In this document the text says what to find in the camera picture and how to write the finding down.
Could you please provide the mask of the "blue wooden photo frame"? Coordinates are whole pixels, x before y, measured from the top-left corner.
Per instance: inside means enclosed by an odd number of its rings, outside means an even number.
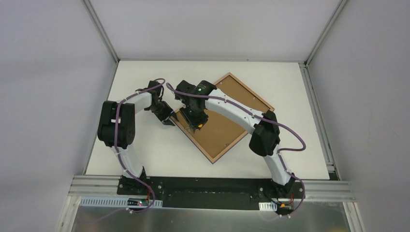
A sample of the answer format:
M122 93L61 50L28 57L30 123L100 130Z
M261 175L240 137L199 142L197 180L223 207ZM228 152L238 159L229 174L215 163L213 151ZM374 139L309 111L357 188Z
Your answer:
M214 85L231 98L251 109L262 112L267 110L274 111L272 105L230 72L216 81ZM208 115L208 121L201 129L195 132L190 130L188 123L180 113L180 109L176 110L178 121L175 123L213 164L248 133L240 125L221 114L209 110L205 110L205 113Z

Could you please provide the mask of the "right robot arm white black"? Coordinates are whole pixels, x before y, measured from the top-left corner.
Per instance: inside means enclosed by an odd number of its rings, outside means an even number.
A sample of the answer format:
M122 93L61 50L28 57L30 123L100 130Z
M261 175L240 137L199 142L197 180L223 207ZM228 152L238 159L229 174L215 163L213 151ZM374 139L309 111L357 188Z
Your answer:
M216 112L242 127L251 135L251 151L264 158L276 195L287 198L293 193L295 178L283 166L284 161L278 155L280 130L273 111L262 112L247 107L208 81L201 81L195 86L183 80L174 94L175 99L184 105L180 112L192 132L208 122L206 110Z

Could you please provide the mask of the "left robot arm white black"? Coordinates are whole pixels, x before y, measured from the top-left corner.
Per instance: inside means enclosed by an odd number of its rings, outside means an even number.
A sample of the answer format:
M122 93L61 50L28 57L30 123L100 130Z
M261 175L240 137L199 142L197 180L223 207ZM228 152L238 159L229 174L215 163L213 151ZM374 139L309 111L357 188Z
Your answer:
M133 146L136 137L135 115L151 112L161 124L174 126L176 113L163 100L165 79L151 80L146 88L119 101L105 101L102 104L97 137L110 148L123 170L123 176L131 179L129 189L135 195L143 195L151 187L143 179L145 169L139 161Z

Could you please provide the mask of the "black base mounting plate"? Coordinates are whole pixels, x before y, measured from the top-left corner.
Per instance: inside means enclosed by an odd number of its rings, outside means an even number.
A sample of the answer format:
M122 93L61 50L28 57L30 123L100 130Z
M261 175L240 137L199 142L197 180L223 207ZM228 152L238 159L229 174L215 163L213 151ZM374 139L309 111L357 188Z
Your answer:
M304 195L292 180L280 187L269 178L143 177L141 182L121 176L118 195L149 196L164 208L259 210L260 203L295 202Z

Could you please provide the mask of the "aluminium front rail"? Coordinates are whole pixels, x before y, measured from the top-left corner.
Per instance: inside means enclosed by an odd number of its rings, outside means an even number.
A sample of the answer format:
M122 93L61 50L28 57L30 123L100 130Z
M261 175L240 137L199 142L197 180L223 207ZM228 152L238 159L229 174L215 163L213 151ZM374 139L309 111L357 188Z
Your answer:
M69 196L117 195L119 176L76 175L69 188ZM304 180L306 201L311 202L356 202L356 196L348 181Z

